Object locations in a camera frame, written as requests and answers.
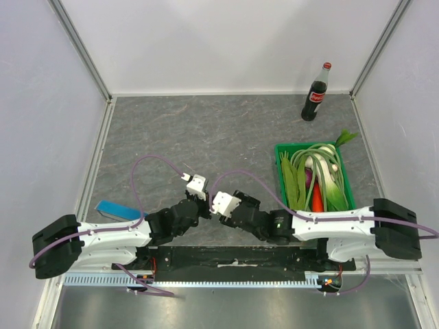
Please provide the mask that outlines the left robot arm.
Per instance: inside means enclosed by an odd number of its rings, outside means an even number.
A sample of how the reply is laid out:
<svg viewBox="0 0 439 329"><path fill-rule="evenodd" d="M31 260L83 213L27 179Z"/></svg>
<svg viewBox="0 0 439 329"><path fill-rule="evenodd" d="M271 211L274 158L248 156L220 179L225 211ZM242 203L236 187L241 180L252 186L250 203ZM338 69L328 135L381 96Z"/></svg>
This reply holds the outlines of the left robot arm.
<svg viewBox="0 0 439 329"><path fill-rule="evenodd" d="M73 268L112 267L117 263L145 269L151 254L144 247L169 243L196 227L200 217L211 217L208 193L185 194L176 205L135 223L86 223L75 215L63 215L32 237L34 257L29 267L39 280Z"/></svg>

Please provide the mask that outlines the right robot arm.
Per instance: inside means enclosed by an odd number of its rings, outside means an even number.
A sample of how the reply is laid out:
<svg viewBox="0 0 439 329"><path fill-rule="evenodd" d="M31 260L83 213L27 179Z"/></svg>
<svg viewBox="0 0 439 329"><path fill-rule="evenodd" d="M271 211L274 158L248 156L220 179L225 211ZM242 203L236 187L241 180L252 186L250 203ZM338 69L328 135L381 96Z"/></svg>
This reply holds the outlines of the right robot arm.
<svg viewBox="0 0 439 329"><path fill-rule="evenodd" d="M246 194L218 192L213 213L229 227L253 234L276 245L321 239L315 264L324 270L360 256L385 255L399 260L422 257L416 214L389 199L341 212L294 212L284 208L262 211L260 202Z"/></svg>

